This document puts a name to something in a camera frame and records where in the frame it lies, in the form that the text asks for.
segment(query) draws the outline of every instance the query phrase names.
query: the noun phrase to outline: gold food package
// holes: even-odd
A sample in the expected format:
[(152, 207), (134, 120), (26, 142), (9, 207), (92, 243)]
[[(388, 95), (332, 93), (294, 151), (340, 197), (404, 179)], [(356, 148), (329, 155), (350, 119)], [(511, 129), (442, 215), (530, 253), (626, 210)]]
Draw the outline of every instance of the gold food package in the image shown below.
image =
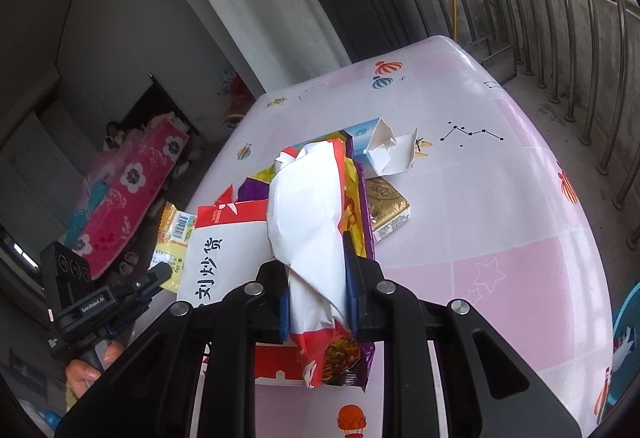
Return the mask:
[(365, 184), (373, 240), (377, 243), (407, 222), (411, 208), (384, 178), (370, 178)]
[(187, 253), (189, 238), (196, 224), (196, 216), (188, 212), (181, 212), (175, 205), (167, 202), (162, 210), (156, 249), (151, 258), (149, 268), (165, 262), (171, 265), (171, 278), (161, 286), (165, 290), (178, 293), (184, 256)]

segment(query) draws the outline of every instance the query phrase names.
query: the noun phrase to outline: barcode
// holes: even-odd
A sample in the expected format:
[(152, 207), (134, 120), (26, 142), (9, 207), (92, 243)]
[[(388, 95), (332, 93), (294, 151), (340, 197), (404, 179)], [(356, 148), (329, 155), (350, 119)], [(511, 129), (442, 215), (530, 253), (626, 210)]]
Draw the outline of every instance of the barcode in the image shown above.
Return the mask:
[(187, 228), (189, 222), (189, 216), (178, 213), (178, 218), (175, 220), (174, 230), (171, 233), (173, 239), (184, 239), (184, 229)]

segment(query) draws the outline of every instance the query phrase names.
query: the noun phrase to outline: food image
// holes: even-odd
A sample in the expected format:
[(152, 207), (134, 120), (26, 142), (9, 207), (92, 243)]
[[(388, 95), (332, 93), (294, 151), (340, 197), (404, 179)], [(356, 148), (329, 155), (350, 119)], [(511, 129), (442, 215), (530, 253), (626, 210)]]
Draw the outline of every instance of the food image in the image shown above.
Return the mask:
[(338, 339), (324, 352), (322, 381), (330, 382), (339, 374), (347, 371), (362, 357), (360, 345), (351, 339)]

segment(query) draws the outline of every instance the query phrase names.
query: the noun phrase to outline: constellation print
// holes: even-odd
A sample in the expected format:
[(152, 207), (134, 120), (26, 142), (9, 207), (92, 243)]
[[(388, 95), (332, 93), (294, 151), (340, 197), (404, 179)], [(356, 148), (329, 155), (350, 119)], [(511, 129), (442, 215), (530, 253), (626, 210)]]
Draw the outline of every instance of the constellation print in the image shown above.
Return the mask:
[(454, 126), (451, 128), (451, 131), (449, 131), (449, 132), (445, 135), (445, 137), (444, 137), (444, 138), (440, 138), (440, 141), (441, 141), (441, 142), (444, 142), (444, 140), (446, 140), (446, 139), (449, 137), (449, 135), (450, 135), (450, 134), (452, 134), (454, 131), (460, 131), (460, 132), (462, 132), (463, 134), (466, 134), (467, 136), (473, 136), (474, 134), (488, 134), (488, 135), (493, 136), (493, 137), (494, 137), (494, 138), (496, 138), (497, 140), (504, 141), (504, 138), (502, 138), (502, 137), (500, 137), (500, 136), (498, 136), (498, 135), (495, 135), (494, 133), (492, 133), (491, 131), (488, 131), (487, 129), (481, 129), (480, 131), (467, 131), (467, 130), (466, 130), (466, 128), (465, 128), (464, 126), (459, 127), (459, 126), (457, 126), (457, 125), (454, 125)]

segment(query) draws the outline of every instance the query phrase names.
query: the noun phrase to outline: yellow snack bag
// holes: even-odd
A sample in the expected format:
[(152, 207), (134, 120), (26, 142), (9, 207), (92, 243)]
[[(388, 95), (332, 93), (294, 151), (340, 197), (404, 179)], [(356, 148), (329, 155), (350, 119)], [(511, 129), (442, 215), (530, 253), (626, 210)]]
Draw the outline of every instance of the yellow snack bag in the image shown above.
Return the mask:
[(165, 290), (178, 293), (184, 256), (187, 253), (189, 238), (196, 224), (196, 215), (181, 212), (175, 205), (167, 202), (162, 210), (156, 249), (151, 257), (149, 268), (160, 262), (171, 265), (171, 279), (161, 285)]

